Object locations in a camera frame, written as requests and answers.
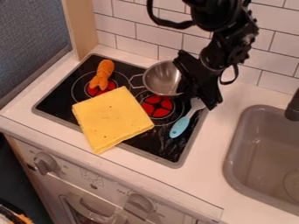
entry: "metal bowl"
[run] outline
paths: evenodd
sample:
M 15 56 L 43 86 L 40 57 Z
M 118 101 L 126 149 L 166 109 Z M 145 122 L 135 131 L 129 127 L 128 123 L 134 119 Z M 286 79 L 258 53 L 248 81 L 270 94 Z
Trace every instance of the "metal bowl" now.
M 156 95 L 176 96 L 182 74 L 171 60 L 159 62 L 149 67 L 143 75 L 143 85 Z

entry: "stovetop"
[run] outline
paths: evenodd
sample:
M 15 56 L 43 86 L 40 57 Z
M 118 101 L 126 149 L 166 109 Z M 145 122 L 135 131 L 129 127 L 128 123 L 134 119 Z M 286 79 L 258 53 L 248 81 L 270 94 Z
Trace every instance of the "stovetop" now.
M 191 108 L 190 102 L 183 101 L 179 97 L 169 98 L 152 94 L 143 86 L 141 74 L 144 73 L 144 68 L 115 59 L 112 59 L 115 71 L 109 79 L 108 88 L 105 91 L 89 88 L 89 81 L 95 76 L 97 66 L 104 59 L 106 58 L 99 55 L 90 55 L 42 99 L 33 111 L 80 131 L 72 112 L 72 105 L 126 86 L 148 113 L 155 128 L 124 141 L 119 147 L 173 168 L 180 166 L 200 129 L 206 114 L 205 110 L 195 113 L 189 127 L 180 137 L 170 138 L 172 125 L 188 113 Z

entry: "countertop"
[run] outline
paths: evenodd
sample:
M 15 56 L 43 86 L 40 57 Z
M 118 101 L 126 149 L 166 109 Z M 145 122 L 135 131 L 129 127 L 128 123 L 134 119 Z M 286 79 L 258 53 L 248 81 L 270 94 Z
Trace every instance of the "countertop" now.
M 153 59 L 100 45 L 93 53 L 141 67 L 156 63 Z M 242 111 L 256 104 L 285 109 L 291 95 L 239 82 L 221 87 L 224 102 L 206 117 L 184 165 L 171 169 L 117 147 L 96 156 L 81 133 L 32 113 L 32 106 L 78 64 L 68 53 L 36 79 L 0 111 L 1 131 L 40 148 L 46 147 L 61 157 L 80 161 L 145 191 L 160 194 L 194 212 L 197 211 L 194 199 L 205 200 L 223 208 L 221 220 L 229 224 L 298 223 L 297 216 L 236 192 L 222 173 L 223 161 Z M 182 194 L 176 194 L 174 199 L 171 193 L 175 192 Z

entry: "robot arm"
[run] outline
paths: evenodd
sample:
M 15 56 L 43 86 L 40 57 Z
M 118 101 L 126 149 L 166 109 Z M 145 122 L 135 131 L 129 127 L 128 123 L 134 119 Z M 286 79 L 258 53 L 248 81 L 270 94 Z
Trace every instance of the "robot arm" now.
M 259 34 L 256 19 L 247 8 L 251 0 L 183 0 L 191 7 L 190 21 L 175 23 L 156 17 L 153 14 L 153 0 L 148 0 L 150 18 L 158 25 L 176 29 L 187 29 L 197 25 L 213 32 L 210 44 L 195 59 L 181 50 L 173 63 L 182 74 L 178 92 L 185 98 L 200 98 L 210 110 L 221 103 L 222 96 L 218 83 L 233 83 L 238 75 L 238 64 L 249 58 L 248 52 L 255 37 Z M 224 82 L 221 76 L 233 66 L 235 78 Z

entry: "metal sink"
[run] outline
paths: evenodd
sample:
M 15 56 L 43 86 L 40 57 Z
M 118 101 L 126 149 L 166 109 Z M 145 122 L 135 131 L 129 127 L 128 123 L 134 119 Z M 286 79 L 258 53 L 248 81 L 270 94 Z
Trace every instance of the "metal sink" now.
M 239 193 L 299 215 L 299 122 L 284 110 L 247 108 L 226 155 L 226 181 Z

